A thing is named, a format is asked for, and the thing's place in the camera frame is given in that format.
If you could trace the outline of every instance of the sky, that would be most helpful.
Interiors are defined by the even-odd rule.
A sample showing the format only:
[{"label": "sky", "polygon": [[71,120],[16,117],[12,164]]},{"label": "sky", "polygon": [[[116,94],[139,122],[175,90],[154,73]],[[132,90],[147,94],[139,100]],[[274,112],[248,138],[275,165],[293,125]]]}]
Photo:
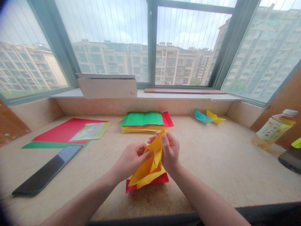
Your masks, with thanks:
[{"label": "sky", "polygon": [[[55,0],[71,43],[139,43],[147,45],[146,0]],[[236,0],[190,0],[188,2],[234,7]],[[262,0],[276,10],[301,9],[299,0]],[[157,43],[213,49],[219,27],[230,14],[175,8],[158,8]],[[0,41],[42,43],[49,47],[26,0],[9,0],[0,14]]]}]

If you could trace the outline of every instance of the wooden board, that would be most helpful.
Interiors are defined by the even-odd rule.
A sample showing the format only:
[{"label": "wooden board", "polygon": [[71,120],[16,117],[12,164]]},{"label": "wooden board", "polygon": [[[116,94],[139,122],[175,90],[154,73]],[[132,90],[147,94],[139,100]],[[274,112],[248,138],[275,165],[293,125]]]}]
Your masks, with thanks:
[{"label": "wooden board", "polygon": [[0,147],[30,132],[15,113],[0,100]]},{"label": "wooden board", "polygon": [[258,119],[251,126],[251,129],[258,131],[268,121],[272,115],[278,115],[285,109],[299,111],[295,116],[297,124],[294,125],[289,131],[283,134],[277,144],[288,149],[291,143],[301,137],[301,67],[294,73],[291,79],[286,83],[282,90],[277,94],[274,100],[263,111]]},{"label": "wooden board", "polygon": [[178,94],[226,94],[224,91],[217,89],[160,89],[145,88],[145,93],[178,93]]}]

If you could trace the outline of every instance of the window frame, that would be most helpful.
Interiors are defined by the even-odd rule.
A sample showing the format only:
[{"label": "window frame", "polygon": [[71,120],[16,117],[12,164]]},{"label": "window frame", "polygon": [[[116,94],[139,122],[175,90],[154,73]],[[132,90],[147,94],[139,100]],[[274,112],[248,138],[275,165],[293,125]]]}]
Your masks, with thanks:
[{"label": "window frame", "polygon": [[[138,89],[144,88],[167,88],[167,89],[218,89],[220,90],[222,84],[231,68],[236,54],[240,48],[242,41],[248,31],[254,13],[257,10],[260,0],[245,1],[237,0],[235,7],[215,6],[199,3],[188,3],[170,0],[146,0],[148,3],[148,75],[149,82],[137,82]],[[55,55],[58,64],[60,65],[68,83],[68,88],[53,90],[45,93],[29,95],[25,97],[19,97],[11,100],[4,98],[0,94],[0,98],[8,105],[16,105],[25,103],[41,98],[48,97],[50,95],[64,92],[70,89],[78,88],[77,75],[81,73],[79,63],[76,60],[75,53],[72,49],[71,42],[68,37],[68,33],[65,29],[63,21],[61,19],[59,10],[56,6],[55,0],[48,1],[36,1],[27,0],[35,18],[41,27],[43,34],[48,41],[53,54]],[[214,68],[212,70],[211,77],[207,86],[192,86],[192,85],[156,85],[156,47],[157,47],[157,18],[158,7],[169,7],[178,9],[188,9],[197,11],[206,11],[213,13],[227,13],[232,14],[229,26],[224,34],[223,42],[220,44],[220,51],[216,58]],[[253,99],[242,97],[246,102],[258,105],[267,106],[270,101],[275,97],[279,90],[286,84],[291,77],[297,66],[300,66],[300,62],[290,72],[287,78],[283,81],[279,89],[274,93],[271,99],[267,102],[260,102]]]}]

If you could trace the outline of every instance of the white bottle cap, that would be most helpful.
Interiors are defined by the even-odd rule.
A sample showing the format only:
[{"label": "white bottle cap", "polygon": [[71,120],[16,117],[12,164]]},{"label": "white bottle cap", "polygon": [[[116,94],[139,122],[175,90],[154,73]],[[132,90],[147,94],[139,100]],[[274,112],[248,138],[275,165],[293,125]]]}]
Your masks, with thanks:
[{"label": "white bottle cap", "polygon": [[290,115],[290,116],[295,116],[296,114],[298,114],[298,111],[285,109],[282,113],[284,113],[286,115]]}]

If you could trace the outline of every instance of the hand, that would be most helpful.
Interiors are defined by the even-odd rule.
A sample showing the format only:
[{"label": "hand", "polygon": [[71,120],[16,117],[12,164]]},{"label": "hand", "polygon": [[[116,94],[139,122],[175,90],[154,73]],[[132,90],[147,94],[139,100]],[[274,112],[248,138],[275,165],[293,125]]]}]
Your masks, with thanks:
[{"label": "hand", "polygon": [[112,170],[118,175],[119,182],[127,179],[133,175],[134,172],[153,154],[152,151],[148,151],[143,154],[146,148],[145,142],[131,143],[129,144]]},{"label": "hand", "polygon": [[[160,132],[156,132],[156,135],[150,137],[148,143],[152,143],[153,140],[159,135]],[[162,164],[167,172],[170,172],[178,167],[179,163],[179,151],[180,143],[169,132],[166,135],[161,136],[161,144],[163,147],[163,159]]]}]

